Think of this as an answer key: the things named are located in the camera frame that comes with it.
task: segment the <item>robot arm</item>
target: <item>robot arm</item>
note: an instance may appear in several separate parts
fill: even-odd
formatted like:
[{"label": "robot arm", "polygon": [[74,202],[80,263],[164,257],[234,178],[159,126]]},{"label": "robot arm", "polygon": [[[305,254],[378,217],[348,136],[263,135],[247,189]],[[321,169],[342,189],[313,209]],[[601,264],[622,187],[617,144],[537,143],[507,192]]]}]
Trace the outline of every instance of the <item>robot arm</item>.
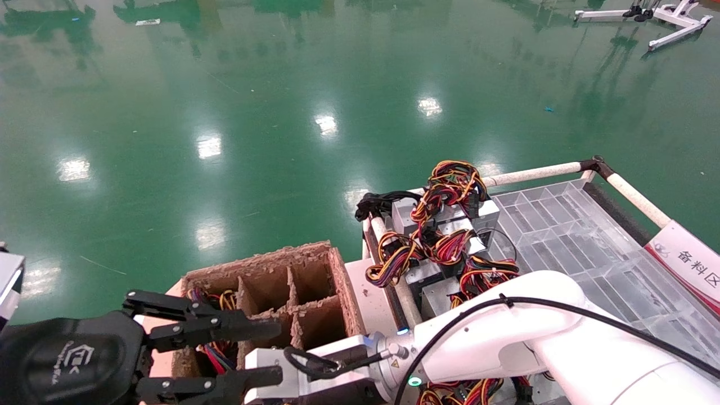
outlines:
[{"label": "robot arm", "polygon": [[[277,350],[258,349],[248,356],[253,357],[253,366],[279,362],[284,381],[279,386],[251,390],[246,403],[276,398],[274,393],[280,388],[288,395],[285,398],[320,398],[328,390],[359,382],[374,383],[385,401],[398,403],[396,396],[408,384],[413,361],[426,351],[412,374],[416,385],[549,370],[574,405],[720,404],[720,388],[685,363],[643,339],[594,319],[533,303],[469,311],[499,296],[551,300],[613,319],[590,302],[570,277],[559,272],[534,272],[504,282],[417,325],[410,333],[348,338],[311,350],[334,360],[340,360],[350,349],[366,350],[367,357],[389,353],[377,363],[330,380],[311,381],[292,368]],[[429,350],[423,350],[439,332],[463,316]]]},{"label": "robot arm", "polygon": [[[460,313],[500,294],[544,298],[613,318],[590,302],[570,277],[535,272],[417,325],[415,345],[424,347]],[[664,404],[669,399],[720,404],[720,389],[671,354],[602,322],[555,308],[491,306],[445,336],[421,362],[433,382],[549,370],[575,405]]]}]

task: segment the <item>debris on floor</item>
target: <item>debris on floor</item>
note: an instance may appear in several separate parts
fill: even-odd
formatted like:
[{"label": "debris on floor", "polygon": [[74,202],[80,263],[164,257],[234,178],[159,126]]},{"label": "debris on floor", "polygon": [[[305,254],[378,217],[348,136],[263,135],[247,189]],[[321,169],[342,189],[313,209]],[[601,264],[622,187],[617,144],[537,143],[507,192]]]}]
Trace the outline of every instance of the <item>debris on floor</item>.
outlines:
[{"label": "debris on floor", "polygon": [[145,26],[145,25],[158,25],[158,24],[160,24],[160,19],[159,19],[159,18],[155,18],[155,19],[142,19],[142,20],[136,22],[136,23],[135,23],[135,26],[136,26],[136,27],[143,27],[143,26]]}]

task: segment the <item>colorful wires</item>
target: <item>colorful wires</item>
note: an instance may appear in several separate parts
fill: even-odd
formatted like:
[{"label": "colorful wires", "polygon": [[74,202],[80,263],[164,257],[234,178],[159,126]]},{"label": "colorful wires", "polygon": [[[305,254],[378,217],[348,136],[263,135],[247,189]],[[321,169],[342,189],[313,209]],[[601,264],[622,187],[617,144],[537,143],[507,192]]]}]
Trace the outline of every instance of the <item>colorful wires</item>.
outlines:
[{"label": "colorful wires", "polygon": [[[390,239],[395,239],[399,247],[388,256],[385,254],[383,246]],[[380,238],[377,244],[377,253],[380,264],[368,267],[365,278],[372,285],[381,288],[387,285],[395,285],[400,276],[410,268],[410,260],[425,259],[422,249],[414,240],[395,232],[388,232]]]},{"label": "colorful wires", "polygon": [[443,401],[435,391],[426,389],[420,393],[417,405],[443,405]]},{"label": "colorful wires", "polygon": [[512,259],[490,261],[470,256],[460,277],[460,291],[467,299],[473,298],[496,285],[518,276],[520,269]]},{"label": "colorful wires", "polygon": [[[400,197],[407,196],[370,195],[365,202],[368,206],[363,207],[365,211],[371,212],[379,210],[378,207],[381,206],[384,210],[390,210],[386,205]],[[468,240],[475,236],[472,229],[442,235],[429,231],[426,226],[443,205],[459,204],[467,213],[471,200],[479,203],[488,199],[487,188],[477,169],[464,161],[449,160],[441,161],[435,166],[422,196],[411,197],[418,201],[410,213],[410,218],[418,224],[418,229],[410,237],[387,232],[378,241],[380,263],[369,267],[365,273],[366,279],[378,287],[396,284],[400,276],[410,268],[411,260],[428,258],[445,265],[453,265],[463,260],[465,246]],[[394,251],[385,254],[384,249],[387,247]]]},{"label": "colorful wires", "polygon": [[465,299],[463,299],[459,293],[450,294],[448,297],[450,297],[450,309],[457,308],[465,302]]},{"label": "colorful wires", "polygon": [[492,396],[500,390],[503,378],[486,378],[478,381],[467,394],[463,405],[488,405]]},{"label": "colorful wires", "polygon": [[[237,308],[235,292],[232,290],[226,290],[220,295],[214,295],[195,287],[187,292],[187,298],[195,302],[208,303],[223,311],[233,311]],[[211,342],[201,344],[195,350],[207,356],[217,374],[225,374],[235,369],[235,361],[231,360],[226,353],[233,352],[236,349],[237,345],[230,342]]]}]

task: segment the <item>black cable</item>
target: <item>black cable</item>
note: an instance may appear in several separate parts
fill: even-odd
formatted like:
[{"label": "black cable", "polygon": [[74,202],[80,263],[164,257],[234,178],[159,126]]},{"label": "black cable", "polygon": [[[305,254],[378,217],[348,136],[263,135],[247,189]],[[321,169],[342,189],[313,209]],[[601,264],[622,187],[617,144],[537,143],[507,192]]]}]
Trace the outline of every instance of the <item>black cable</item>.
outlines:
[{"label": "black cable", "polygon": [[508,240],[508,242],[510,242],[510,246],[513,247],[513,251],[515,252],[515,256],[513,257],[513,261],[515,262],[515,264],[518,264],[518,247],[515,246],[515,244],[513,243],[513,240],[510,239],[510,237],[509,237],[505,232],[501,231],[500,229],[493,228],[492,226],[486,226],[486,227],[484,227],[484,228],[476,229],[476,230],[475,230],[475,233],[476,233],[476,234],[477,234],[477,233],[481,233],[482,231],[484,231],[484,230],[486,230],[486,229],[487,229],[487,230],[490,230],[490,231],[500,232],[500,234],[503,235],[503,236]]},{"label": "black cable", "polygon": [[392,203],[402,200],[403,198],[412,198],[415,201],[420,201],[422,195],[409,191],[391,191],[384,194],[368,192],[357,204],[358,209],[355,211],[355,219],[358,222],[362,222],[370,214],[380,215],[380,213],[388,213],[392,208]]},{"label": "black cable", "polygon": [[497,383],[495,383],[495,386],[493,386],[492,389],[487,392],[487,398],[488,399],[492,398],[492,396],[495,395],[495,393],[498,392],[500,390],[500,388],[503,387],[504,383],[505,383],[504,378],[498,378],[498,381],[497,381]]},{"label": "black cable", "polygon": [[519,377],[511,377],[515,387],[515,405],[534,405],[533,387],[522,383]]},{"label": "black cable", "polygon": [[400,387],[397,390],[397,395],[395,396],[395,405],[400,405],[400,400],[402,399],[402,393],[405,392],[405,386],[407,385],[407,381],[410,380],[410,377],[412,376],[415,369],[420,365],[420,362],[423,361],[423,358],[430,352],[430,350],[435,346],[437,342],[440,341],[440,339],[443,338],[445,333],[447,333],[450,329],[453,329],[457,324],[459,324],[463,319],[467,318],[468,316],[472,315],[475,312],[480,311],[481,309],[485,309],[491,306],[496,305],[508,305],[511,306],[512,304],[516,303],[530,303],[530,304],[536,304],[540,306],[548,306],[551,308],[557,308],[562,309],[563,311],[573,312],[577,313],[578,315],[586,316],[590,319],[595,319],[596,321],[603,322],[604,324],[613,326],[617,329],[620,329],[621,331],[624,331],[626,333],[629,333],[639,339],[644,340],[645,342],[648,342],[650,344],[654,344],[655,346],[659,347],[660,349],[663,349],[666,352],[669,352],[671,355],[674,355],[676,357],[679,357],[683,359],[686,362],[689,362],[691,365],[694,365],[695,367],[701,369],[702,371],[712,375],[715,378],[720,379],[720,370],[717,368],[709,365],[708,363],[698,359],[697,357],[691,355],[690,353],[686,352],[685,350],[680,349],[679,347],[673,346],[670,343],[667,343],[661,339],[658,339],[651,334],[647,334],[645,332],[639,331],[638,329],[635,329],[632,326],[629,326],[627,324],[624,324],[620,321],[616,321],[615,319],[608,318],[607,316],[600,315],[599,313],[595,313],[592,311],[589,311],[584,308],[578,308],[577,306],[572,306],[566,303],[560,303],[557,301],[551,301],[551,300],[544,300],[542,298],[530,298],[530,297],[502,297],[502,298],[496,298],[494,300],[485,301],[484,303],[479,303],[476,306],[471,307],[470,309],[461,312],[455,319],[450,321],[447,325],[445,325],[440,331],[433,336],[432,339],[428,342],[428,344],[418,353],[418,356],[413,360],[413,362],[410,364],[410,368],[408,368],[408,371],[406,372],[405,376],[402,378],[402,383],[400,384]]},{"label": "black cable", "polygon": [[[358,360],[356,362],[350,363],[344,367],[339,367],[338,363],[333,362],[332,360],[324,359],[320,356],[314,355],[313,353],[308,353],[304,350],[296,349],[295,347],[285,347],[282,354],[285,356],[285,359],[296,369],[298,369],[301,373],[304,373],[305,375],[308,375],[310,378],[314,378],[315,380],[329,380],[331,378],[335,378],[338,375],[347,373],[348,371],[356,370],[360,367],[365,367],[366,365],[371,365],[372,363],[379,362],[382,360],[382,355],[380,353],[375,353],[374,355],[363,359]],[[331,368],[334,370],[331,371],[320,371],[316,370],[314,368],[309,367],[308,365],[303,365],[300,361],[298,361],[294,356],[302,357],[310,363],[311,361],[318,362],[322,365],[324,365],[324,368]]]}]

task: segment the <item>metal frame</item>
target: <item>metal frame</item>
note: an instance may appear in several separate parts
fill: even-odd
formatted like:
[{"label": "metal frame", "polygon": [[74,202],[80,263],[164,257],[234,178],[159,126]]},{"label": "metal frame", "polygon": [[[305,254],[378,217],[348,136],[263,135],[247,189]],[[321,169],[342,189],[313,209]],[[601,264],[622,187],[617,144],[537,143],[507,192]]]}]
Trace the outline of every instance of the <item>metal frame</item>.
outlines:
[{"label": "metal frame", "polygon": [[[658,18],[661,22],[669,22],[670,24],[682,27],[681,30],[675,31],[670,35],[666,35],[659,40],[652,40],[647,44],[647,51],[652,52],[663,45],[679,40],[682,37],[692,34],[695,31],[700,31],[710,22],[713,18],[711,15],[706,15],[702,19],[697,20],[690,17],[690,10],[698,6],[697,0],[682,0],[677,6],[675,4],[663,4],[662,6],[653,10],[653,17]],[[627,10],[608,10],[599,12],[587,12],[583,10],[575,11],[575,21],[581,18],[598,18],[598,17],[622,17],[623,13]]]}]

